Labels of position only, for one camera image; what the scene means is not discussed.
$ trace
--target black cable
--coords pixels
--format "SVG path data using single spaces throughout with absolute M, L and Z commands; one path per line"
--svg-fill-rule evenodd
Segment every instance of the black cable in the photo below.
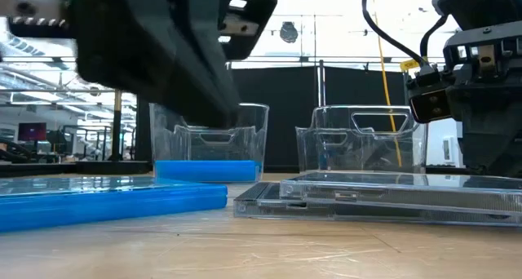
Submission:
M 421 57 L 422 58 L 426 58 L 427 57 L 427 45 L 428 43 L 430 42 L 430 36 L 437 30 L 439 29 L 440 27 L 442 27 L 442 25 L 446 24 L 446 21 L 448 20 L 448 16 L 447 15 L 443 15 L 438 21 L 437 23 L 435 23 L 435 25 L 433 25 L 433 27 L 431 27 L 430 30 L 428 30 L 426 32 L 426 34 L 424 34 L 424 36 L 422 37 L 422 41 L 421 41 Z
M 428 62 L 426 62 L 420 55 L 416 54 L 414 51 L 410 50 L 408 47 L 403 45 L 402 43 L 398 42 L 397 40 L 391 38 L 387 33 L 385 33 L 382 29 L 380 29 L 375 22 L 372 20 L 371 15 L 368 12 L 368 0 L 362 0 L 362 15 L 365 17 L 366 22 L 370 26 L 370 28 L 381 38 L 383 38 L 385 41 L 389 42 L 394 47 L 398 48 L 399 50 L 403 51 L 406 55 L 409 55 L 414 60 L 417 61 L 421 66 L 427 65 Z

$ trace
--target clear plastic tray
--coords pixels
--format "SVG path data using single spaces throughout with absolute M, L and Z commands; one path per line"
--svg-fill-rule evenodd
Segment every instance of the clear plastic tray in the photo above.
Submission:
M 238 218 L 310 219 L 417 224 L 522 226 L 521 216 L 473 214 L 442 210 L 343 205 L 279 197 L 280 185 L 260 182 L 234 200 Z
M 299 170 L 424 173 L 427 126 L 409 107 L 325 106 L 296 127 Z
M 268 111 L 268 106 L 263 104 L 241 104 L 237 126 L 230 130 L 216 130 L 191 126 L 181 116 L 158 104 L 150 104 L 153 159 L 253 161 L 256 167 L 252 170 L 256 172 L 251 176 L 255 179 L 250 181 L 258 181 L 263 173 Z M 162 177 L 178 179 L 176 175 Z
M 522 180 L 484 176 L 315 172 L 281 181 L 306 202 L 522 215 Z
M 0 179 L 0 232 L 211 210 L 227 187 L 151 177 Z

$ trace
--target computer screen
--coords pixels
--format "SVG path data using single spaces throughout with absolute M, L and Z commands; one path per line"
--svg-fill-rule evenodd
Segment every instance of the computer screen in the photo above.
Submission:
M 46 123 L 20 123 L 18 124 L 19 141 L 44 141 L 47 139 Z

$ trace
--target table surface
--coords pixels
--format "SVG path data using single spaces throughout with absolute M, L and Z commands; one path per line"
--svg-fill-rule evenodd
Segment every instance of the table surface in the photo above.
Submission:
M 282 175 L 267 175 L 279 180 Z M 225 210 L 0 235 L 0 278 L 516 278 L 522 231 L 234 219 Z

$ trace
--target yellow cable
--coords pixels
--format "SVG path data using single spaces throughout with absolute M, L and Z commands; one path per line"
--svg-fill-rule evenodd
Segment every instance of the yellow cable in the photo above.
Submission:
M 377 18 L 377 10 L 374 11 L 374 18 L 375 18 L 375 24 L 378 26 L 378 18 Z M 384 96 L 386 97 L 386 104 L 392 105 L 392 102 L 390 101 L 390 94 L 388 93 L 388 80 L 386 77 L 386 70 L 384 69 L 384 54 L 383 54 L 383 44 L 381 42 L 381 37 L 377 36 L 378 38 L 378 51 L 381 56 L 381 69 L 383 70 L 383 85 L 384 85 Z M 396 126 L 395 126 L 395 119 L 393 118 L 393 115 L 390 115 L 390 122 L 391 122 L 391 129 L 393 132 L 397 132 Z M 395 149 L 397 151 L 397 160 L 399 162 L 399 167 L 402 167 L 402 157 L 400 156 L 400 148 L 399 148 L 399 141 L 396 137 L 393 138 L 395 142 Z

